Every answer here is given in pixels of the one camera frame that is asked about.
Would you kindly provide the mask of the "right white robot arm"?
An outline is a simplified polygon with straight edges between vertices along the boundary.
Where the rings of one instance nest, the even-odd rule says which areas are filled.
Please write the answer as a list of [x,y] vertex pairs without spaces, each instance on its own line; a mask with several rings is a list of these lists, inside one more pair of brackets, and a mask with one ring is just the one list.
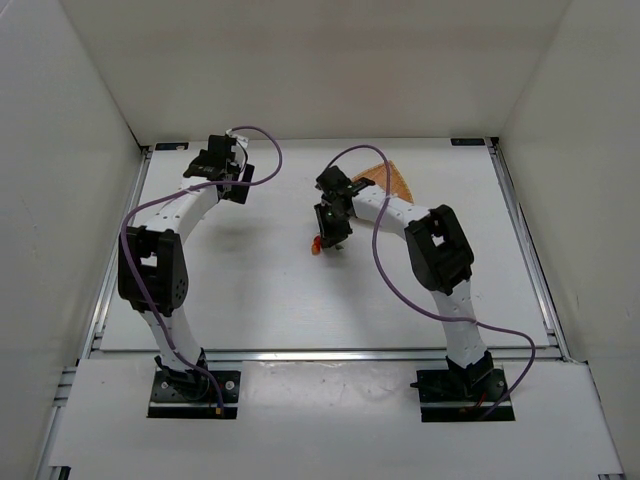
[[353,181],[336,166],[317,177],[316,188],[322,192],[314,210],[323,248],[348,238],[352,218],[370,221],[406,242],[414,277],[431,293],[444,328],[451,381],[467,395],[475,392],[494,364],[470,298],[474,254],[454,211],[388,195],[373,180]]

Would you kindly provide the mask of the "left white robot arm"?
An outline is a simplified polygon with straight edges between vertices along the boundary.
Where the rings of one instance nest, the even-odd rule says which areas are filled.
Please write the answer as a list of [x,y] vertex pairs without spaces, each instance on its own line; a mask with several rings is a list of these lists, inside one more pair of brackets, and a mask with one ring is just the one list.
[[119,240],[118,294],[150,327],[165,382],[189,402],[222,405],[224,384],[209,371],[186,318],[189,278],[183,243],[220,201],[246,202],[249,187],[238,183],[250,182],[254,167],[237,155],[247,157],[247,145],[232,130],[211,135],[183,173],[177,194],[162,200],[146,223],[126,225]]

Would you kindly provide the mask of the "fake cherry sprig with leaves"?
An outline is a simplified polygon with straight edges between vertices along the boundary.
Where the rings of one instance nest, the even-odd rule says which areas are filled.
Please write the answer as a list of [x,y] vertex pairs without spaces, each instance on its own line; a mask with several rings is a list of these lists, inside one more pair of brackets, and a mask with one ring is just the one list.
[[[343,250],[343,249],[344,249],[344,247],[343,247],[342,244],[336,244],[336,245],[333,245],[333,246],[329,247],[329,250],[334,250],[334,251],[340,251],[340,250]],[[322,237],[320,235],[316,235],[313,238],[310,250],[311,250],[311,254],[313,256],[318,256],[324,250],[326,250],[326,247],[323,245]]]

